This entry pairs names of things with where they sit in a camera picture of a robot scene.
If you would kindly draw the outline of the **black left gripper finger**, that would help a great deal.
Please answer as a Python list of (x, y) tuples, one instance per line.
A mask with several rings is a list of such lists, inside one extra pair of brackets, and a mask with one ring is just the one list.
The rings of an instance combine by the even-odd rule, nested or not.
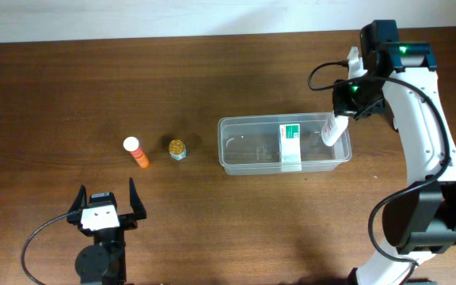
[(80, 214), (82, 212), (82, 210), (86, 207), (86, 204), (87, 204), (86, 187), (82, 184), (68, 213), (70, 215)]
[(142, 200), (139, 198), (139, 195), (136, 191), (134, 180), (129, 178), (129, 196), (130, 196), (130, 206), (133, 210), (136, 220), (146, 219), (146, 209), (143, 206)]

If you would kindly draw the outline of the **white green medicine box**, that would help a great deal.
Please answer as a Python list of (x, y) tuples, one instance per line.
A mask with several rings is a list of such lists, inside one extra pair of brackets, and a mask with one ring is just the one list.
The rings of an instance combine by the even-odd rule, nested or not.
[(279, 158), (282, 172), (302, 170), (300, 125), (298, 123), (279, 125)]

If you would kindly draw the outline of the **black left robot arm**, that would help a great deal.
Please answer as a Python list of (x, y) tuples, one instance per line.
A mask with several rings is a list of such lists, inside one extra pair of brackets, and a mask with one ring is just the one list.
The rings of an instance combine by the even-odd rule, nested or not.
[(127, 281), (125, 236), (138, 228), (138, 221), (146, 218), (146, 209), (129, 180), (131, 213), (118, 214), (116, 197), (112, 192), (88, 196), (81, 186), (72, 203), (67, 222), (74, 225), (93, 244), (77, 255), (75, 271), (81, 284), (124, 284)]

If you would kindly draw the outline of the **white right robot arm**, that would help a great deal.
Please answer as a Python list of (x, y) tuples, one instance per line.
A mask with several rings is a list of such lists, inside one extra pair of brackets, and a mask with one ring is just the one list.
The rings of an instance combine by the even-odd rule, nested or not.
[(425, 42), (403, 42), (393, 20), (362, 28), (332, 92), (322, 128), (328, 146), (359, 120), (390, 108), (405, 154), (407, 184), (379, 202), (384, 239), (354, 268), (350, 284), (404, 284), (423, 262), (456, 245), (456, 146), (443, 113), (437, 64)]

